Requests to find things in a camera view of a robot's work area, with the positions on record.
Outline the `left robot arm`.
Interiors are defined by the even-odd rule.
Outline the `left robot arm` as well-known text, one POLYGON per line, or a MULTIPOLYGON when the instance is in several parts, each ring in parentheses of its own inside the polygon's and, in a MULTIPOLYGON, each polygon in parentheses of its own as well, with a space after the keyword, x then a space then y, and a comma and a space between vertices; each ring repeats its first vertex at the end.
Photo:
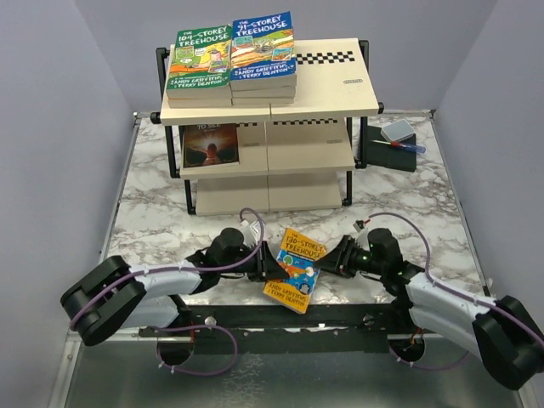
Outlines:
POLYGON ((256 241, 251 228, 225 228, 210 246, 178 264, 132 267, 122 257, 111 256, 64 292, 60 304, 71 329, 87 346, 102 343, 122 328, 156 326, 175 336, 188 323, 176 297, 205 292, 228 273, 256 282, 288 277, 267 241, 256 241))

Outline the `blue 91-Storey Treehouse book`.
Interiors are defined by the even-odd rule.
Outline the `blue 91-Storey Treehouse book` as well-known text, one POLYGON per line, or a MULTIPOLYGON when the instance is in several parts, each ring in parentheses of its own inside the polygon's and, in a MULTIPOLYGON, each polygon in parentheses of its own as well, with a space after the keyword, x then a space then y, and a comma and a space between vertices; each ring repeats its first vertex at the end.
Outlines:
POLYGON ((234 91, 294 87, 297 60, 289 11, 232 23, 230 86, 234 91))

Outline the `dark Three Days To See book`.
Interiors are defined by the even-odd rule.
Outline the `dark Three Days To See book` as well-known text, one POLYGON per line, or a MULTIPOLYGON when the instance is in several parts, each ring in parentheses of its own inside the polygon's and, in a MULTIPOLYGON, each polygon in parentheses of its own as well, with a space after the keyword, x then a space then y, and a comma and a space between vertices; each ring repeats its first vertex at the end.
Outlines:
POLYGON ((201 124, 184 128, 183 168, 230 166, 239 161, 235 124, 201 124))

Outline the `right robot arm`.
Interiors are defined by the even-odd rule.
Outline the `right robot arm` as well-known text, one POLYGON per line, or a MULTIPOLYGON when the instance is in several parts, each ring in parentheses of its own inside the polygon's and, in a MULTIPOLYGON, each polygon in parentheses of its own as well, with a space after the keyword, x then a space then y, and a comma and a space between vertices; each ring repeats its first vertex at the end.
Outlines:
POLYGON ((397 331, 417 326, 447 338, 479 358, 505 388, 518 390, 543 371, 543 333, 517 298, 474 296, 428 276, 403 258, 389 229, 365 238, 367 249, 344 236, 315 267, 344 278, 377 276, 395 299, 390 321, 397 331))

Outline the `yellow 130-Storey Treehouse book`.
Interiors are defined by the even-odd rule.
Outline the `yellow 130-Storey Treehouse book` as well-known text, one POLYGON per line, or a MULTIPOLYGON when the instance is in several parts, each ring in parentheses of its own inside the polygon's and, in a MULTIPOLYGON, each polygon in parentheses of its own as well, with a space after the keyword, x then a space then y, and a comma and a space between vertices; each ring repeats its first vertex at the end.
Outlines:
POLYGON ((286 308, 303 315, 307 312, 320 269, 315 261, 327 254, 326 246, 287 228, 276 257, 287 273, 286 279, 268 281, 263 294, 286 308))

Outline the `lilac Treehouse book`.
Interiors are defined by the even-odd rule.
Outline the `lilac Treehouse book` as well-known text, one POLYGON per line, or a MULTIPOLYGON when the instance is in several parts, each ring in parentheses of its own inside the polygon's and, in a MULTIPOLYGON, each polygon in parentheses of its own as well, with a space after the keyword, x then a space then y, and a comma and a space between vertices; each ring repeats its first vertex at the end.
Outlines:
POLYGON ((232 90, 233 98, 287 98, 292 99, 296 95, 295 87, 259 88, 248 90, 232 90))

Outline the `green 104-Storey Treehouse book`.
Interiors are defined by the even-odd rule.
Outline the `green 104-Storey Treehouse book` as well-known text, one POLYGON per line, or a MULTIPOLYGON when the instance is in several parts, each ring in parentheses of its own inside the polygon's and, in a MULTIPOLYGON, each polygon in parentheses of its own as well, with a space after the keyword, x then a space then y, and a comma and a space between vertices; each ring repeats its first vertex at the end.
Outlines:
POLYGON ((228 99, 232 27, 181 30, 170 56, 165 92, 170 99, 228 99))

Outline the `purple 117-Storey Treehouse book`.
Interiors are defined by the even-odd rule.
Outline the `purple 117-Storey Treehouse book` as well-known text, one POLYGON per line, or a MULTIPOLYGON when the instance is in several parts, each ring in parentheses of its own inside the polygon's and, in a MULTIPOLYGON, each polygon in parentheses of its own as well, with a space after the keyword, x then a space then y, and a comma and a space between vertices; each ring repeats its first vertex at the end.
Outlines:
POLYGON ((265 106, 292 104, 294 98, 236 98, 232 99, 233 106, 265 106))

